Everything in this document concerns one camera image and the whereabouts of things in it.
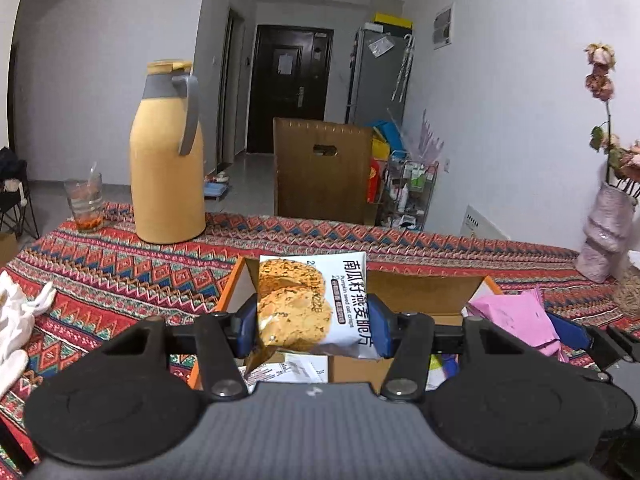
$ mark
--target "table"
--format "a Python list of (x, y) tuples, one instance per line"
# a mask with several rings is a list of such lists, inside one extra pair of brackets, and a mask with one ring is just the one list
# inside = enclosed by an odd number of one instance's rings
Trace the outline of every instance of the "table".
[[(367, 251), (369, 269), (431, 276), (490, 275), (507, 294), (539, 285), (545, 307), (568, 319), (603, 326), (615, 322), (640, 333), (612, 302), (615, 281), (596, 285), (574, 268), (575, 251), (498, 240), (417, 234), (381, 227), (270, 216), (208, 214), (198, 238), (169, 246), (142, 242), (132, 206), (108, 203), (105, 226), (80, 234), (73, 221), (25, 248), (7, 266), (27, 295), (47, 281), (58, 290), (47, 315), (37, 319), (26, 346), (28, 370), (0, 400), (0, 416), (30, 456), (22, 426), (24, 401), (47, 377), (147, 316), (190, 323), (216, 309), (240, 255)], [(583, 352), (566, 349), (587, 366)], [(172, 373), (187, 380), (193, 356), (172, 356)], [(0, 479), (14, 478), (0, 454)]]

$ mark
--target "pink vase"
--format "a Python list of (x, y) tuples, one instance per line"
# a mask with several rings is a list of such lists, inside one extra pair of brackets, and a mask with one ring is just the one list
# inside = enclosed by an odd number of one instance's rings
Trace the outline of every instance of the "pink vase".
[(636, 203), (636, 199), (617, 187), (604, 182), (600, 186), (584, 227), (587, 240), (575, 263), (578, 272), (592, 282), (603, 283), (614, 257), (625, 250)]

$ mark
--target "refrigerator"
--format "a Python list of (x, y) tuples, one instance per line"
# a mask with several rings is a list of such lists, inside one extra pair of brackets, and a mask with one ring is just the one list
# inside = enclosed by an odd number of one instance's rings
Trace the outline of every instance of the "refrigerator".
[(402, 123), (405, 100), (399, 102), (401, 88), (393, 102), (391, 96), (396, 88), (408, 40), (389, 36), (394, 46), (375, 57), (369, 45), (383, 36), (384, 34), (364, 28), (359, 29), (356, 34), (351, 54), (346, 124), (366, 126), (379, 120), (391, 121), (392, 118)]

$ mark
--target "yellow thermos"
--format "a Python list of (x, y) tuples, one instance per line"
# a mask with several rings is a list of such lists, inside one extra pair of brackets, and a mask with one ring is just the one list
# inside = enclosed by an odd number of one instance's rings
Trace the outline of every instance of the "yellow thermos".
[(189, 61), (150, 63), (129, 140), (136, 233), (176, 244), (205, 227), (198, 80)]

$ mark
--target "thermos handle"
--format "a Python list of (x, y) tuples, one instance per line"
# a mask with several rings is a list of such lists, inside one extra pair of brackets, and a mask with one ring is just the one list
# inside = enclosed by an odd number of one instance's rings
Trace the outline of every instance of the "thermos handle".
[(200, 118), (200, 99), (198, 97), (198, 78), (194, 75), (177, 75), (172, 79), (175, 86), (184, 83), (187, 86), (187, 120), (184, 125), (184, 135), (180, 142), (178, 154), (189, 155), (196, 140), (198, 119)]

